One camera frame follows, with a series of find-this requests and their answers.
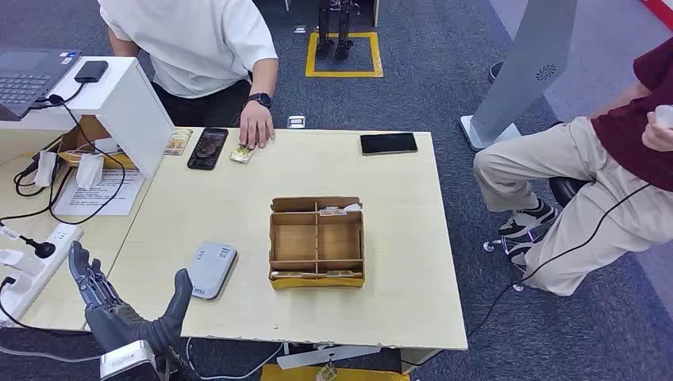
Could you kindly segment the person's hand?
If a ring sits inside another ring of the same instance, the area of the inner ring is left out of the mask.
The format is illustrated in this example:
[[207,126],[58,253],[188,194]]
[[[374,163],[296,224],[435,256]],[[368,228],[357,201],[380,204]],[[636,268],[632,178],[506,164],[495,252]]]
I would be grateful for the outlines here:
[[671,152],[672,126],[672,106],[657,106],[647,113],[647,123],[641,136],[643,144],[657,152]]

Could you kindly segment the person's left hand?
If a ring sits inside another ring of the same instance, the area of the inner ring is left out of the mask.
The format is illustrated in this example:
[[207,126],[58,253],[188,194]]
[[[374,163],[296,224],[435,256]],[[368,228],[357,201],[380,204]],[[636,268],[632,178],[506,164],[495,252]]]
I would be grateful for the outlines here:
[[249,148],[264,148],[273,134],[270,110],[257,101],[248,102],[240,115],[240,144]]

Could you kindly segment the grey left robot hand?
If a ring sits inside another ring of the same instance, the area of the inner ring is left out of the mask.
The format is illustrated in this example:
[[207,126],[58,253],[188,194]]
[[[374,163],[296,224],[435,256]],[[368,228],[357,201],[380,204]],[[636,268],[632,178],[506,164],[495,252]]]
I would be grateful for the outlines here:
[[161,354],[180,338],[193,292],[186,268],[175,273],[175,291],[164,314],[150,321],[118,295],[102,272],[100,260],[91,259],[78,241],[68,249],[68,267],[85,303],[87,324],[105,351],[143,340],[154,353]]

